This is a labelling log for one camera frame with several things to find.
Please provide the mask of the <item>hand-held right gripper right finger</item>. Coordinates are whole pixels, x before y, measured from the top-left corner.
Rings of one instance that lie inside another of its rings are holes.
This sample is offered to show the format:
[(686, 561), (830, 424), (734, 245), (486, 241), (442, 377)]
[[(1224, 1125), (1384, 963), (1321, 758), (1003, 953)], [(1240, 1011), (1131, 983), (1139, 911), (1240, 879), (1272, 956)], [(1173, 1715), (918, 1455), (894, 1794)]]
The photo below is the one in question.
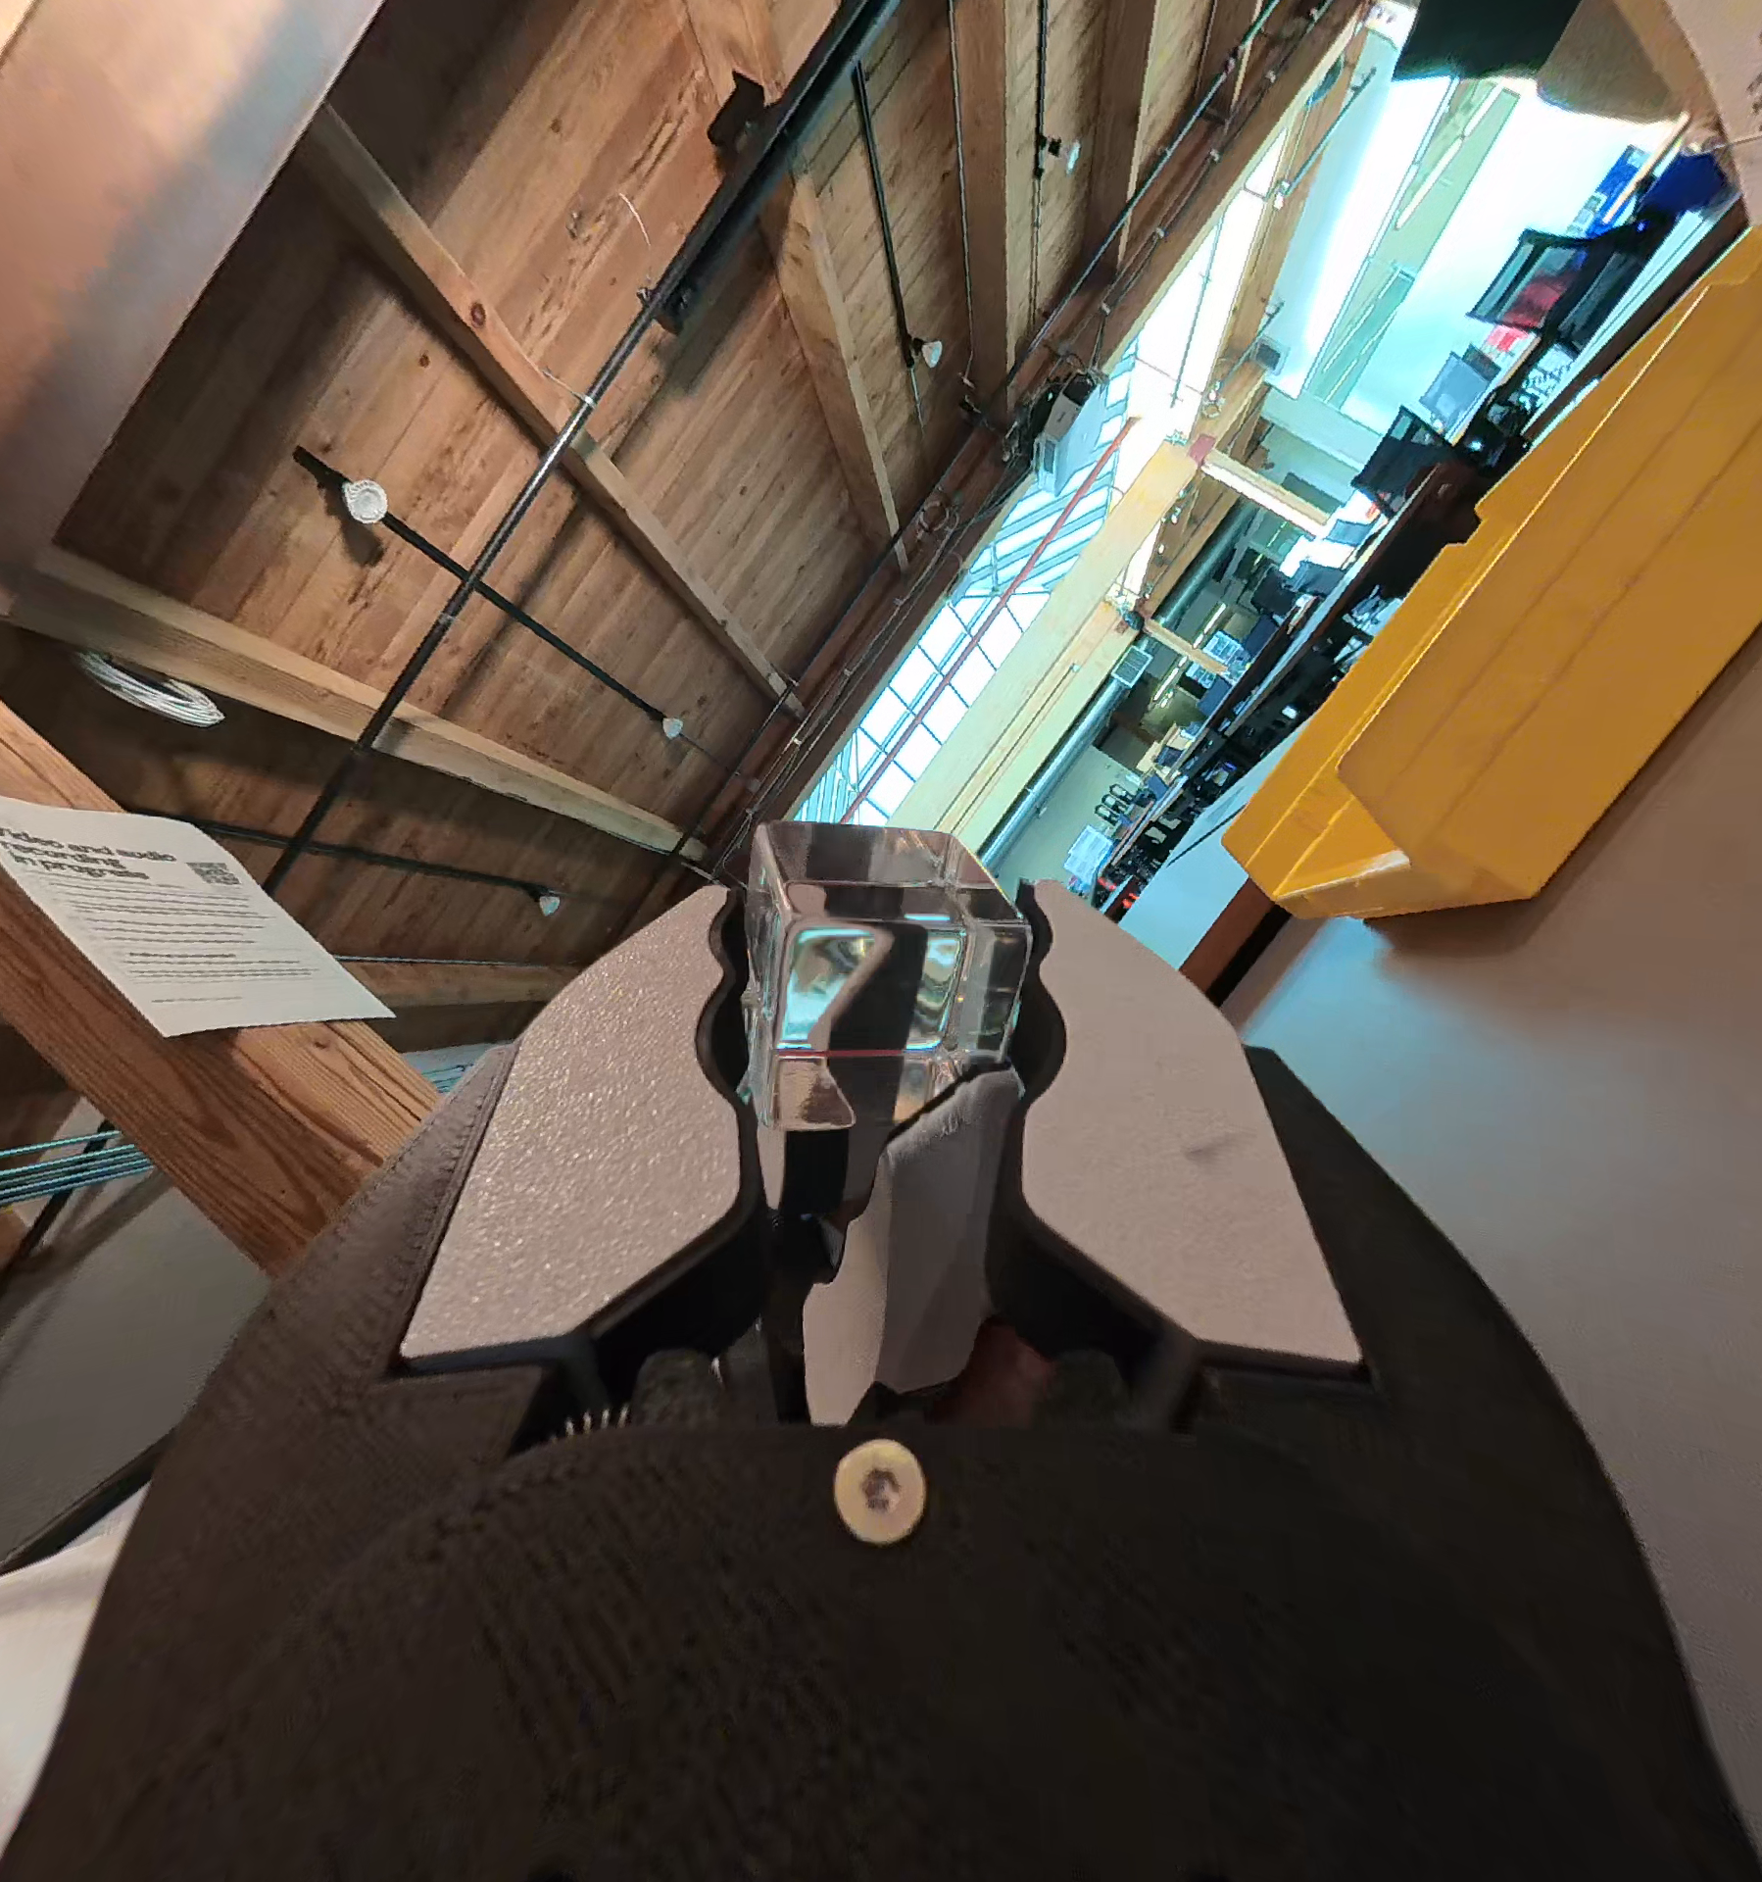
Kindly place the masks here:
[(1200, 1353), (1352, 1375), (1363, 1351), (1238, 1034), (1062, 885), (1031, 893), (1032, 994), (1060, 1031), (1015, 1155), (1035, 1239)]

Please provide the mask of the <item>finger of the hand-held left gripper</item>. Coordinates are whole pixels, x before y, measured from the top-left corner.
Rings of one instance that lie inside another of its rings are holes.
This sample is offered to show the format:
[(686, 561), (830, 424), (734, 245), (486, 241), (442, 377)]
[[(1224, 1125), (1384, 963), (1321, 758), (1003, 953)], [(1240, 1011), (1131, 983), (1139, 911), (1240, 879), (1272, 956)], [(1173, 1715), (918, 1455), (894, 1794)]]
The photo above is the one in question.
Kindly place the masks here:
[(988, 1226), (1022, 1093), (1015, 1072), (983, 1072), (883, 1144), (833, 1278), (803, 1304), (811, 1423), (855, 1422), (873, 1392), (929, 1416), (960, 1375), (992, 1319)]

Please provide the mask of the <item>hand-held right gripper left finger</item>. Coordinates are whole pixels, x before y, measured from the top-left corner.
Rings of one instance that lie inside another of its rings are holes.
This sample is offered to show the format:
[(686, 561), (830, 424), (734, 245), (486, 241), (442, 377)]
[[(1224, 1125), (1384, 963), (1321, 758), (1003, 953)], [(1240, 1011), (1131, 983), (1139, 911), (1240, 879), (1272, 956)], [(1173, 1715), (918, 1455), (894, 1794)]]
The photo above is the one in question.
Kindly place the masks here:
[(410, 1370), (636, 1372), (751, 1323), (767, 1256), (743, 983), (742, 904), (705, 889), (527, 1027), (410, 1315)]

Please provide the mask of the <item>clear plastic piece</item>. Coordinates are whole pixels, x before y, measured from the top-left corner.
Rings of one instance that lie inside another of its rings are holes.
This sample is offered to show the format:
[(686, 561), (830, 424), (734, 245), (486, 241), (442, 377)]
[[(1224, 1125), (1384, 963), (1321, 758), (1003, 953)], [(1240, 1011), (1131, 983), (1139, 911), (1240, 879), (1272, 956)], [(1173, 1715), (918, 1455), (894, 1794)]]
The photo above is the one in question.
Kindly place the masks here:
[(743, 914), (760, 1127), (909, 1125), (1006, 1059), (1035, 937), (957, 837), (767, 823)]

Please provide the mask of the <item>yellow plastic bin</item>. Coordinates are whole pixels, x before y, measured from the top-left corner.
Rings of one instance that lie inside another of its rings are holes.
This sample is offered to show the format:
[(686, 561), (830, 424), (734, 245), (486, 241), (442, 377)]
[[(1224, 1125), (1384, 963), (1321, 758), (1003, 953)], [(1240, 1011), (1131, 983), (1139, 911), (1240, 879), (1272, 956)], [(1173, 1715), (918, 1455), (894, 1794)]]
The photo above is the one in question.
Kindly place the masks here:
[(1529, 900), (1762, 626), (1762, 229), (1477, 504), (1222, 845), (1300, 919)]

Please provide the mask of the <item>person's left hand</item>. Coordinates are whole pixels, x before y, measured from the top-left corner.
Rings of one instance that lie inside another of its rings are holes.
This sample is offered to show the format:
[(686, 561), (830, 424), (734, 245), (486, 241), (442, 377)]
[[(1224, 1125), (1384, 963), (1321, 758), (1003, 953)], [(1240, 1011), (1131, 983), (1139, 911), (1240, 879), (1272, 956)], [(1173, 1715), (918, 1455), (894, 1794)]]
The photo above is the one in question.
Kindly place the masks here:
[(1037, 1422), (1057, 1380), (1057, 1360), (1035, 1351), (1007, 1322), (977, 1330), (960, 1375), (929, 1413), (930, 1423), (1027, 1428)]

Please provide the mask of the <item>wooden beam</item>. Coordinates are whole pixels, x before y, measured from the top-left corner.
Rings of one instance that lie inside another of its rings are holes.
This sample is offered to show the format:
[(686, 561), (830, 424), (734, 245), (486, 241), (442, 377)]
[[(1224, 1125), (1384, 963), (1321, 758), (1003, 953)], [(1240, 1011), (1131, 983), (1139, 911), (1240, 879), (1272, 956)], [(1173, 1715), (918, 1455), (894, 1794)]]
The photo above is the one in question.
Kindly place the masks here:
[(0, 1019), (269, 1278), (440, 1102), (367, 1023), (160, 1036), (2, 863)]

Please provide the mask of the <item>white paper notice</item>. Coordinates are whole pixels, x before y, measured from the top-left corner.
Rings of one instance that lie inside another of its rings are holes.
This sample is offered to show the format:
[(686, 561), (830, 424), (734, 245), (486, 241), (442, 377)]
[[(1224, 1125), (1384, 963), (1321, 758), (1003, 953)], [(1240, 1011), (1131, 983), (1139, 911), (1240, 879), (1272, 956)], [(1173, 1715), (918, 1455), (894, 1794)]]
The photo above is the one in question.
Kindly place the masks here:
[(0, 869), (164, 1039), (392, 1015), (194, 824), (0, 796)]

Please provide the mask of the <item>printed instruction sheet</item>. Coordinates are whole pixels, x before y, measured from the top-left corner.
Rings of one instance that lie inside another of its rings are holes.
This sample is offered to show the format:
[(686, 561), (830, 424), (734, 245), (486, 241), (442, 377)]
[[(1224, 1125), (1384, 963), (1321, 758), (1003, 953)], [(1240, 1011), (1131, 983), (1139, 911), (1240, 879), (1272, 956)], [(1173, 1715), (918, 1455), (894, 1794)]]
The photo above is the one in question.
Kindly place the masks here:
[(1732, 141), (1762, 139), (1762, 2), (1668, 2)]

